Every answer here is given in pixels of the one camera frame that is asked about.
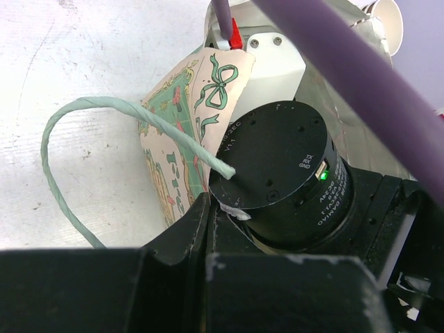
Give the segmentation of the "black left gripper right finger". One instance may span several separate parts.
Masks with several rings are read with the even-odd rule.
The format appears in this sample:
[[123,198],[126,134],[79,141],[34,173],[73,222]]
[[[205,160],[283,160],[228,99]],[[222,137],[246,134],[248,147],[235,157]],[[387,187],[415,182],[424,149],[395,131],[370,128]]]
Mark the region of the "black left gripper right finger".
[[375,278],[355,257],[267,255],[221,211],[209,218],[208,332],[392,332]]

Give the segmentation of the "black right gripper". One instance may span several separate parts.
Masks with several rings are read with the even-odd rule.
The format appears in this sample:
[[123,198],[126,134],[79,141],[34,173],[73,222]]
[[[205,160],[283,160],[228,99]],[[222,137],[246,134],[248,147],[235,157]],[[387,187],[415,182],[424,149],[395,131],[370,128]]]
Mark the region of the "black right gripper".
[[221,212],[267,255],[359,259],[373,275],[392,332],[443,331],[443,211],[417,182],[356,169],[320,113],[275,101],[241,116],[212,173]]

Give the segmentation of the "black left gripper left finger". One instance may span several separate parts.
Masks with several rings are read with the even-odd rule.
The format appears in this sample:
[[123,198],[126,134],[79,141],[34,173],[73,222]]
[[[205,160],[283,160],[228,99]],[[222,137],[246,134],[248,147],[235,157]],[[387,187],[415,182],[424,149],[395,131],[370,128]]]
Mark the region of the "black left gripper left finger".
[[4,250],[2,332],[199,332],[210,198],[140,248]]

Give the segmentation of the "green paper takeout bag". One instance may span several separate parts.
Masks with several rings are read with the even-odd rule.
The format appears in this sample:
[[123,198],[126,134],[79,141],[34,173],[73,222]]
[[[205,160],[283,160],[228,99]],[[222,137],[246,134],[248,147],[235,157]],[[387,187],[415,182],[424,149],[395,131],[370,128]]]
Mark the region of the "green paper takeout bag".
[[63,116],[113,108],[138,121],[138,135],[164,220],[173,225],[207,190],[224,132],[261,105],[296,100],[324,118],[334,143],[353,167],[408,179],[396,160],[290,39],[251,1],[231,1],[233,36],[226,40],[213,6],[205,16],[203,44],[182,60],[139,103],[82,97],[47,122],[41,158],[62,213],[94,248],[102,242],[69,208],[49,167],[49,137]]

